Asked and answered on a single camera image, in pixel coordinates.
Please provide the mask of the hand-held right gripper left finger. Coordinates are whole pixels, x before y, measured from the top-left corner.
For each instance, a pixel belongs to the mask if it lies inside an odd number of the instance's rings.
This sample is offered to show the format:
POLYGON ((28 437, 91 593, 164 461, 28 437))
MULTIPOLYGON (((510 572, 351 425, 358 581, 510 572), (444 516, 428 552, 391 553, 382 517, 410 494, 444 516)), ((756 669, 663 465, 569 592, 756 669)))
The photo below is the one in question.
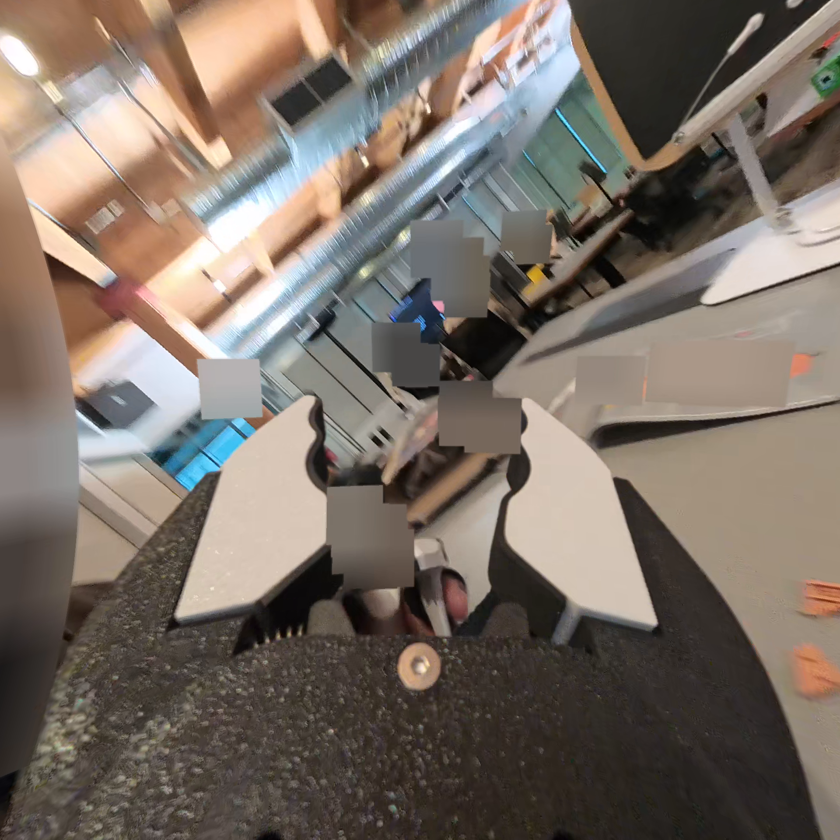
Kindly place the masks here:
POLYGON ((182 592, 179 624, 267 604, 326 547, 329 462, 322 402, 299 397, 222 467, 182 592))

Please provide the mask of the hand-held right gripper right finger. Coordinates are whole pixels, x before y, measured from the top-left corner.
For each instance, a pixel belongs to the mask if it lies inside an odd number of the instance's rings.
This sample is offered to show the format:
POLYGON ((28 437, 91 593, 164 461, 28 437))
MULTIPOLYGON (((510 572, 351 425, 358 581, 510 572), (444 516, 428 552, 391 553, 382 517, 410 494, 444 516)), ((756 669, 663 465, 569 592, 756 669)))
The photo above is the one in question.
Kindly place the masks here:
POLYGON ((531 633, 565 645, 581 620, 651 632, 652 596, 612 472, 532 399, 521 401, 521 451, 500 505, 500 597, 531 633))

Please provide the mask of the grey desk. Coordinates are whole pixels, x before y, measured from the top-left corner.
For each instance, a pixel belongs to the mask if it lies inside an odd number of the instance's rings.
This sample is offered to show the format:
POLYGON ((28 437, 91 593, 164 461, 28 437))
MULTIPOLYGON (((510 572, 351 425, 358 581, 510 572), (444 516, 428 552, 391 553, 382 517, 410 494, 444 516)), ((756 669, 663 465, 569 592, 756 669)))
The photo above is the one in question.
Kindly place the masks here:
MULTIPOLYGON (((694 301, 712 270, 763 230, 752 220, 541 327, 497 378, 551 409, 579 354, 643 354, 660 342, 788 339, 838 348, 838 268, 717 306, 694 301)), ((795 689, 791 655, 813 644, 838 665, 838 617, 802 614, 806 580, 838 583, 838 403, 597 448, 710 577, 768 670, 822 836, 838 838, 838 693, 795 689)))

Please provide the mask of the grey instruction booklet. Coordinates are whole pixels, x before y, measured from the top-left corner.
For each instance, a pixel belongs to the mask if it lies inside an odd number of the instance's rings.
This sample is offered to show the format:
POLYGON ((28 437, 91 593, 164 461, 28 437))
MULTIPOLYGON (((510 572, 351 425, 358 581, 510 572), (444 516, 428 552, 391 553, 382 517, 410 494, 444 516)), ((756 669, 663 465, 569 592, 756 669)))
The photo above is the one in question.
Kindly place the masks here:
POLYGON ((785 407, 587 406, 571 395, 555 416, 594 448, 610 448, 832 405, 838 398, 838 348, 833 348, 794 357, 785 407))

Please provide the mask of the clear stand with round foot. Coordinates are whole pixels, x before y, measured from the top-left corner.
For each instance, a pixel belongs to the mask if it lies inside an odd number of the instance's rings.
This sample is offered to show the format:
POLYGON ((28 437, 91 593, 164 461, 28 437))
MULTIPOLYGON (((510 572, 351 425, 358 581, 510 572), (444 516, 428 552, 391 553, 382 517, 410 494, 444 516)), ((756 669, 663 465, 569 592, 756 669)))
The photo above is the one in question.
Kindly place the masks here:
POLYGON ((796 210, 780 206, 773 216, 774 229, 797 245, 816 247, 839 239, 839 202, 832 200, 796 210))

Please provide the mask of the black ceiling vent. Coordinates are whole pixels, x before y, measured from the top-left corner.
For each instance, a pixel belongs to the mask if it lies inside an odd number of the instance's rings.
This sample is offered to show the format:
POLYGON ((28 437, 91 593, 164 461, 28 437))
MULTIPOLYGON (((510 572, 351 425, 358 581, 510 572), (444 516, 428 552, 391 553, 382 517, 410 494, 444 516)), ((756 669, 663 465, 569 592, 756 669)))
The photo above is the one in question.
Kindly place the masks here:
POLYGON ((353 82, 345 60, 339 54, 332 54, 279 92, 266 94, 266 107, 281 125, 293 130, 353 82))

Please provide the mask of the black divider panel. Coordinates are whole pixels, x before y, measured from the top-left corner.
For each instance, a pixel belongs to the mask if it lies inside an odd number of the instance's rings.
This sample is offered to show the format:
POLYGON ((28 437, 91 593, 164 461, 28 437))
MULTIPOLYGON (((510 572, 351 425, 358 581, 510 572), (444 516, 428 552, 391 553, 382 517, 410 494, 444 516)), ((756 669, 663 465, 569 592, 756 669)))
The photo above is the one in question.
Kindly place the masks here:
POLYGON ((581 69, 626 159, 662 170, 838 30, 838 1, 570 1, 581 69))

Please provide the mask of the ceiling lamp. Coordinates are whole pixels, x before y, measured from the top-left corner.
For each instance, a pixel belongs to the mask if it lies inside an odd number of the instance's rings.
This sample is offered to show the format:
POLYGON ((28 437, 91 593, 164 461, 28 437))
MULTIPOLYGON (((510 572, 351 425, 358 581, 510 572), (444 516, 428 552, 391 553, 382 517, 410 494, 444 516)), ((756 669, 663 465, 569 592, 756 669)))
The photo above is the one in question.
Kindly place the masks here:
POLYGON ((23 40, 8 33, 1 33, 0 48, 3 59, 19 76, 29 79, 40 76, 39 60, 23 40))

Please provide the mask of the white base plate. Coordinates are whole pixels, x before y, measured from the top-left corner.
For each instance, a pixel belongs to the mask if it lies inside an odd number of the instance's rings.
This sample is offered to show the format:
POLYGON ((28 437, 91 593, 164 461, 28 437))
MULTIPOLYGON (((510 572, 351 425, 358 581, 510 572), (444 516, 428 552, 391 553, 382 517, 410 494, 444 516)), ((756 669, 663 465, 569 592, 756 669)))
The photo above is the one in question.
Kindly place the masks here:
MULTIPOLYGON (((838 194, 818 198, 806 206, 838 200, 838 194)), ((711 307, 746 297, 757 291, 798 280, 839 264, 839 239, 816 247, 803 247, 764 223, 761 233, 740 248, 716 274, 700 300, 711 307)))

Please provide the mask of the silver ceiling duct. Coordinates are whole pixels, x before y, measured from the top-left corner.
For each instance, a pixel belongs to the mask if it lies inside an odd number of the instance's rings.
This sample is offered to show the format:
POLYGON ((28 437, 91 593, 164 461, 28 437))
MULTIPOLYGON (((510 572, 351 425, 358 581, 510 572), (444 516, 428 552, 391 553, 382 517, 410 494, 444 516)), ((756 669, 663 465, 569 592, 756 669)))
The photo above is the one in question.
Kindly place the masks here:
POLYGON ((235 347, 260 342, 329 304, 333 295, 382 244, 420 214, 455 173, 469 165, 516 119, 520 90, 494 82, 445 124, 431 132, 346 206, 342 215, 285 258, 268 279, 253 287, 206 331, 235 354, 235 347))

